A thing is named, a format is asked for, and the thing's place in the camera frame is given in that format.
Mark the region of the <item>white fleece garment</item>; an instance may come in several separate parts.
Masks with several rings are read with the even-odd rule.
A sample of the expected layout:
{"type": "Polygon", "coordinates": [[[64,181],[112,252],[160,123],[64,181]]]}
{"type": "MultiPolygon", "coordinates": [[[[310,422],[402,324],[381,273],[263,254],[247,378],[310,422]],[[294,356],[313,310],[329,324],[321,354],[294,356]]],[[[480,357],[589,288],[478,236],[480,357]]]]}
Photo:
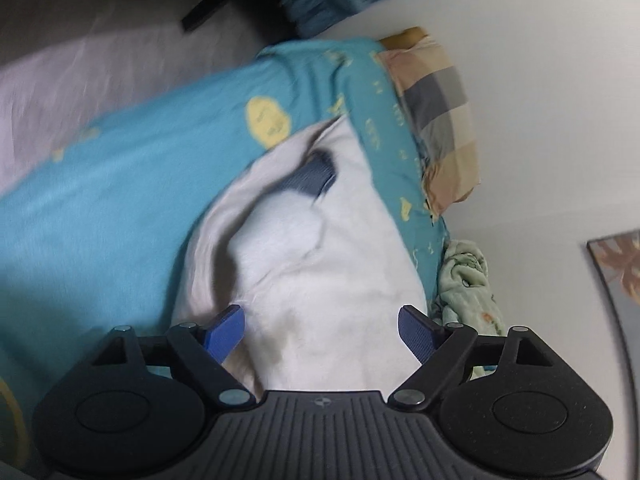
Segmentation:
{"type": "Polygon", "coordinates": [[[245,334],[226,367],[254,393],[390,394],[418,368],[397,318],[423,286],[347,118],[270,150],[201,218],[172,319],[207,326],[232,304],[245,334]]]}

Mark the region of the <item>light green blanket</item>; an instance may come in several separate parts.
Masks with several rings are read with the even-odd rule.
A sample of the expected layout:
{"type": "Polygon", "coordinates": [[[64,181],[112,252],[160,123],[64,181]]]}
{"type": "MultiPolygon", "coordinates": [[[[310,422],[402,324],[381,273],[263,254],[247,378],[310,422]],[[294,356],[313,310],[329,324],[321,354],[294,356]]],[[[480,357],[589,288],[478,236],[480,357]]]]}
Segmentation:
{"type": "Polygon", "coordinates": [[[488,275],[488,263],[477,244],[448,240],[428,316],[440,325],[461,323],[480,335],[504,336],[506,324],[488,275]]]}

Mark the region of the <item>teal patterned bed sheet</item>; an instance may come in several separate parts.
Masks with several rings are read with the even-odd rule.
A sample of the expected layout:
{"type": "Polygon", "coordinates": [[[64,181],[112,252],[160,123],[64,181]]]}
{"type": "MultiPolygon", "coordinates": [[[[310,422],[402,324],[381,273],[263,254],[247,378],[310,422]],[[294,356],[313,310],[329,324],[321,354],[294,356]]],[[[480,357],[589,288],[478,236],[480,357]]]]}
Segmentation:
{"type": "Polygon", "coordinates": [[[376,41],[294,41],[104,118],[1,201],[1,385],[26,412],[119,322],[168,326],[186,240],[274,144],[347,115],[425,291],[446,226],[376,41]]]}

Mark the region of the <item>framed leaf picture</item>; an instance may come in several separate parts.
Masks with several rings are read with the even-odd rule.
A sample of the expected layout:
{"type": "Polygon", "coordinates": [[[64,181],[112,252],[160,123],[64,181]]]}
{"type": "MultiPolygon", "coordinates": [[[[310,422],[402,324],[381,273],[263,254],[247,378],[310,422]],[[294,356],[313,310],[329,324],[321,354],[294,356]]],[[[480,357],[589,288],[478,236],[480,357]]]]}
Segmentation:
{"type": "Polygon", "coordinates": [[[616,283],[635,303],[639,303],[639,231],[592,240],[588,250],[606,284],[616,283]]]}

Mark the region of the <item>plaid checkered pillow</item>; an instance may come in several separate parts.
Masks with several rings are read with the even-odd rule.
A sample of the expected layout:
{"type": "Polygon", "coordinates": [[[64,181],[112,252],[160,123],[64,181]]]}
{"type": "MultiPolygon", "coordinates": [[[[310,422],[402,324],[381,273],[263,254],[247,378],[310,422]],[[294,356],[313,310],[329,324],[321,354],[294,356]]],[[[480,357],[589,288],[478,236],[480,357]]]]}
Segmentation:
{"type": "Polygon", "coordinates": [[[444,47],[413,27],[381,40],[378,56],[393,81],[422,157],[427,209],[439,218],[480,184],[469,100],[444,47]]]}

